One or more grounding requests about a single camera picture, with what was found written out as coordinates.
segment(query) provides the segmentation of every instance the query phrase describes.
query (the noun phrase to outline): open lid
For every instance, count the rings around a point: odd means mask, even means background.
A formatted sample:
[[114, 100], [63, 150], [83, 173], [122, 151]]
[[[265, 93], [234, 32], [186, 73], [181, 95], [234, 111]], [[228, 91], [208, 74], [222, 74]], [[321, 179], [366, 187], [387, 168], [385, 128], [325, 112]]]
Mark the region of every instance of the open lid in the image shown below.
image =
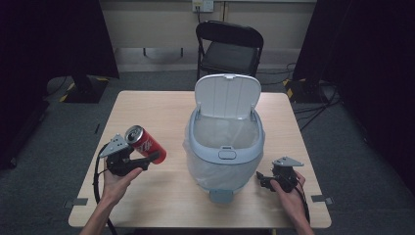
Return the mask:
[[203, 116], [244, 119], [254, 110], [260, 91], [259, 81], [251, 76], [213, 74], [198, 80], [195, 97]]

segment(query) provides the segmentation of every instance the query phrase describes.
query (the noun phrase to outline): chair backrest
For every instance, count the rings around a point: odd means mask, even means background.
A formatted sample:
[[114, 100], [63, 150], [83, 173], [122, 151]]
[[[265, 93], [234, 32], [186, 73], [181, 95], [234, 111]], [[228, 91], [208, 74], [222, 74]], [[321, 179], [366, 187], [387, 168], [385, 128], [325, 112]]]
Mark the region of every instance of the chair backrest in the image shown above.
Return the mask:
[[254, 28], [233, 23], [206, 21], [196, 27], [200, 45], [202, 39], [244, 47], [263, 47], [262, 35]]

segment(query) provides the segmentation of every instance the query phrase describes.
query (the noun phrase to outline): gray carpet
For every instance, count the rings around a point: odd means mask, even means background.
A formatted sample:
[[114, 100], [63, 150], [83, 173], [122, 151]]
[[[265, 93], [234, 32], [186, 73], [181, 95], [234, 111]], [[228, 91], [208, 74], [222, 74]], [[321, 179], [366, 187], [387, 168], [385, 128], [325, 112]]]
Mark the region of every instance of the gray carpet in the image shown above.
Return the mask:
[[[279, 81], [287, 73], [259, 73], [264, 92], [285, 92]], [[15, 169], [0, 171], [0, 234], [76, 234], [68, 224], [65, 201], [76, 198], [103, 127], [118, 92], [122, 90], [193, 90], [196, 72], [123, 72], [111, 79], [99, 104], [60, 103], [71, 83], [49, 82], [50, 102], [45, 118], [18, 156]], [[327, 96], [333, 88], [325, 87]], [[293, 109], [319, 107], [293, 104]], [[315, 112], [297, 114], [303, 127]], [[339, 103], [322, 112], [301, 132], [328, 206], [332, 226], [316, 234], [414, 234], [415, 200], [389, 164], [365, 142], [346, 108]], [[119, 234], [180, 234], [123, 228]], [[266, 234], [264, 231], [220, 231], [220, 234]], [[295, 234], [292, 229], [278, 234]]]

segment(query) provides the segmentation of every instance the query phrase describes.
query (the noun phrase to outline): can lid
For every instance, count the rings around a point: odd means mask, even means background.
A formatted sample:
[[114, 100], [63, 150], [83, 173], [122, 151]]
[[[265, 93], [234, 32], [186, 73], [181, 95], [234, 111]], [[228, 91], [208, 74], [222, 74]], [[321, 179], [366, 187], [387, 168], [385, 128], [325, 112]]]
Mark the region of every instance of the can lid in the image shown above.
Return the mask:
[[133, 125], [125, 132], [125, 141], [128, 144], [137, 142], [143, 136], [143, 127], [140, 125]]
[[215, 118], [247, 118], [260, 92], [260, 83], [254, 77], [231, 73], [204, 76], [195, 86], [200, 113]]

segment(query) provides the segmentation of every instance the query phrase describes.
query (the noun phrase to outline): aluminum can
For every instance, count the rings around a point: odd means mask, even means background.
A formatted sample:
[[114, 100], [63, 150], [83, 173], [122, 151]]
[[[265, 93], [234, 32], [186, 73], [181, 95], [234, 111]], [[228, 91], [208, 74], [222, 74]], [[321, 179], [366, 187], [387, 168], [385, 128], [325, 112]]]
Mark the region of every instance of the aluminum can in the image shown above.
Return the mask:
[[167, 155], [159, 142], [140, 125], [133, 125], [125, 132], [125, 141], [146, 158], [159, 151], [159, 158], [152, 161], [153, 164], [161, 164]]

